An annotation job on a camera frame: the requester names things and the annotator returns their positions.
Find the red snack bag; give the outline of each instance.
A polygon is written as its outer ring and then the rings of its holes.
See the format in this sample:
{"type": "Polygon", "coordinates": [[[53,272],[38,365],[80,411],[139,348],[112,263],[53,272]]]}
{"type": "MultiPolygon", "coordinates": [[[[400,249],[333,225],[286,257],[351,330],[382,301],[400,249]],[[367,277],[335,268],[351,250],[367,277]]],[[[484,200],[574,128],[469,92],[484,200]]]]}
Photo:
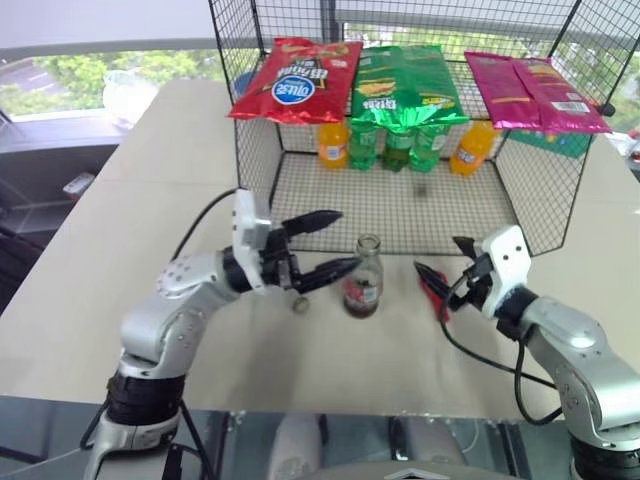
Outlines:
{"type": "Polygon", "coordinates": [[[493,126],[541,130],[538,105],[516,74],[512,58],[464,52],[493,126]]]}
{"type": "Polygon", "coordinates": [[[538,104],[545,133],[611,132],[589,101],[551,66],[551,59],[518,58],[513,60],[513,65],[538,104]]]}
{"type": "Polygon", "coordinates": [[[276,38],[271,54],[230,117],[306,125],[343,120],[362,42],[316,44],[276,38]]]}

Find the wire mesh cage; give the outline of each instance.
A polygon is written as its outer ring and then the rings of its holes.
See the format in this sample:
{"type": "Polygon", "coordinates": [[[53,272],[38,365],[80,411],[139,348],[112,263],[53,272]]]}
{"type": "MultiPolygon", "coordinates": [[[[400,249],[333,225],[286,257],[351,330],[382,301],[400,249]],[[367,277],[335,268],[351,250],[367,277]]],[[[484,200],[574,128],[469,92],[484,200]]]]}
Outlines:
{"type": "MultiPolygon", "coordinates": [[[[466,50],[551,57],[578,91],[602,105],[640,41],[640,5],[632,0],[209,2],[232,102],[276,37],[359,40],[365,48],[441,45],[463,110],[474,120],[488,114],[466,50]]],[[[313,127],[236,121],[238,182],[269,202],[275,220],[319,208],[344,213],[331,228],[296,239],[298,250],[352,251],[355,239],[371,232],[385,253],[456,254],[452,236],[482,238],[509,224],[522,227],[532,255],[562,247],[593,137],[504,131],[474,175],[452,175],[446,161],[469,127],[451,129],[443,161],[424,174],[377,166],[328,171],[315,158],[313,127]]]]}

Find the plastic bottle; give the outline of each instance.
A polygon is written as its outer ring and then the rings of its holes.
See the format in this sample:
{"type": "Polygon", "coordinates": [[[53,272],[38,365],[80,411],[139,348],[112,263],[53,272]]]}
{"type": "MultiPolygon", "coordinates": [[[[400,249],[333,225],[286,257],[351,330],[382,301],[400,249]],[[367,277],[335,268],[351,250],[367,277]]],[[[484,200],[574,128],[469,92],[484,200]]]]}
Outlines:
{"type": "Polygon", "coordinates": [[[411,170],[429,172],[440,162],[440,150],[447,141],[449,125],[424,125],[416,128],[411,149],[411,170]]]}
{"type": "Polygon", "coordinates": [[[376,125],[353,125],[349,138],[349,165],[358,170],[369,170],[376,163],[376,125]]]}
{"type": "Polygon", "coordinates": [[[493,141],[499,133],[493,128],[491,122],[473,122],[473,126],[462,137],[449,160],[451,171],[462,175],[471,175],[475,172],[486,160],[493,141]]]}
{"type": "Polygon", "coordinates": [[[382,295],[382,262],[380,261],[380,239],[371,233],[358,238],[356,253],[362,260],[345,279],[344,307],[356,318],[365,318],[378,309],[382,295]]]}
{"type": "Polygon", "coordinates": [[[392,132],[387,130],[387,139],[382,153],[382,166],[399,172],[409,163],[409,151],[413,145],[413,131],[392,132]]]}
{"type": "Polygon", "coordinates": [[[318,158],[326,168],[347,166],[349,131],[344,123],[324,123],[318,127],[318,158]]]}

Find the white table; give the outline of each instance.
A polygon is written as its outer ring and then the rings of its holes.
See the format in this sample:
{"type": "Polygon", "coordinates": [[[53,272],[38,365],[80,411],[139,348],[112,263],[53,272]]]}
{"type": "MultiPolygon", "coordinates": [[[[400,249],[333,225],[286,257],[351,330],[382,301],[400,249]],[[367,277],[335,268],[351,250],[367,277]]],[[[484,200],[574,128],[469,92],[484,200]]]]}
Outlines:
{"type": "MultiPolygon", "coordinates": [[[[171,83],[107,162],[0,318],[0,391],[102,402],[125,312],[149,295],[203,205],[235,186],[226,88],[171,83]]],[[[591,149],[565,247],[534,260],[530,286],[593,315],[613,348],[640,370],[640,189],[605,139],[591,149]]],[[[188,252],[230,243],[225,201],[188,252]]],[[[303,266],[329,258],[301,254],[303,266]]],[[[461,258],[421,260],[450,278],[461,258]]],[[[280,292],[245,295],[211,320],[190,373],[196,408],[518,417],[512,378],[443,338],[416,284],[412,257],[386,256],[378,313],[355,320],[339,291],[310,295],[297,316],[280,292]]],[[[516,346],[471,308],[451,329],[469,347],[513,364],[516,346]]],[[[526,365],[544,372],[533,361],[526,365]]],[[[557,394],[525,384],[533,414],[557,394]]]]}

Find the green soda bottle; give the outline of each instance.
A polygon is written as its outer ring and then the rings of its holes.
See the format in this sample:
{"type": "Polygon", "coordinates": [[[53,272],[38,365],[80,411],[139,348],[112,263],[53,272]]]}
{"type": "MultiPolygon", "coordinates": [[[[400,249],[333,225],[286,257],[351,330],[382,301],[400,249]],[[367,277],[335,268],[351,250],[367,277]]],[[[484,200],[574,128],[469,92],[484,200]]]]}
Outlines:
{"type": "Polygon", "coordinates": [[[410,168],[427,173],[440,161],[440,150],[447,141],[449,125],[423,125],[416,128],[416,138],[411,149],[410,168]]]}
{"type": "Polygon", "coordinates": [[[369,170],[376,163],[378,127],[373,124],[354,125],[350,122],[349,165],[358,170],[369,170]]]}
{"type": "Polygon", "coordinates": [[[387,130],[387,139],[382,153],[382,166],[399,172],[409,163],[409,151],[413,145],[413,131],[392,132],[387,130]]]}

